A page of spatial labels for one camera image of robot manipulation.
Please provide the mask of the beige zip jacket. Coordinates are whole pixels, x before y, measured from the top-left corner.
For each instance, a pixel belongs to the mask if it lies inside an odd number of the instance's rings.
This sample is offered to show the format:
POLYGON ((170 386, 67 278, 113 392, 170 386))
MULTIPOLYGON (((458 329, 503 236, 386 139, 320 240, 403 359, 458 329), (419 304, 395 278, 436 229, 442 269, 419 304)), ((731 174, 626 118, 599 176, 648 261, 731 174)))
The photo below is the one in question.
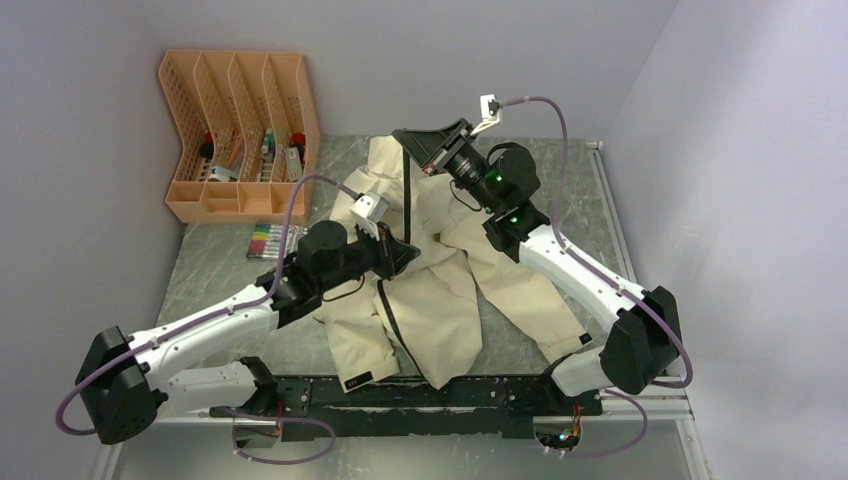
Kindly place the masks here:
POLYGON ((398 349, 435 388, 467 374, 482 348, 480 299, 529 336, 548 361, 589 342, 547 278, 490 245, 486 217, 470 209, 468 195, 454 196, 446 175, 414 173, 405 182, 402 160, 396 140, 374 137, 365 165, 346 180, 355 191, 384 198, 391 232, 409 235, 420 254, 390 281, 368 274, 332 290, 316 312, 345 392, 398 374, 398 349))

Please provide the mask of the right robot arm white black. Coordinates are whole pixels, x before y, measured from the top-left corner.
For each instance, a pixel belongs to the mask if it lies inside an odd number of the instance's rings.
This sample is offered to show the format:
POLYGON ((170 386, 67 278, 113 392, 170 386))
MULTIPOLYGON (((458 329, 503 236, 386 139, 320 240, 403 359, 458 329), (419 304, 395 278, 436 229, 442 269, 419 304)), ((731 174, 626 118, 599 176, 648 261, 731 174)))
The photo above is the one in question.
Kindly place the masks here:
POLYGON ((441 130, 396 129, 391 135, 424 174, 450 175, 479 204, 489 216, 483 228, 495 250, 542 274, 606 333, 603 346, 553 364, 552 379, 539 389, 542 406, 562 414, 587 391, 614 387, 637 395, 660 385, 660 375, 682 355, 674 295, 615 275, 568 241, 531 201, 541 185, 531 153, 506 142, 482 155, 471 132, 459 119, 441 130))

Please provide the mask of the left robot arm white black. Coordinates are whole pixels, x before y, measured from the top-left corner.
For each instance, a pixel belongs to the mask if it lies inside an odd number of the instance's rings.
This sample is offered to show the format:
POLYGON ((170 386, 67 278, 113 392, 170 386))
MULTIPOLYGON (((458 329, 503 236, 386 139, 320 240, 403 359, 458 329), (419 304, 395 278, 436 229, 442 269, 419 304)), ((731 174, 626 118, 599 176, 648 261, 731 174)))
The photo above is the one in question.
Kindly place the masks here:
POLYGON ((420 251, 378 223, 348 239, 335 221, 321 221, 281 265, 216 305, 162 327, 125 335, 117 327, 95 336, 75 386, 104 445, 124 442, 159 417, 200 409, 254 416, 277 412, 278 382, 257 357, 223 367, 198 362, 246 338, 271 333, 317 310, 326 292, 369 273, 390 279, 420 251))

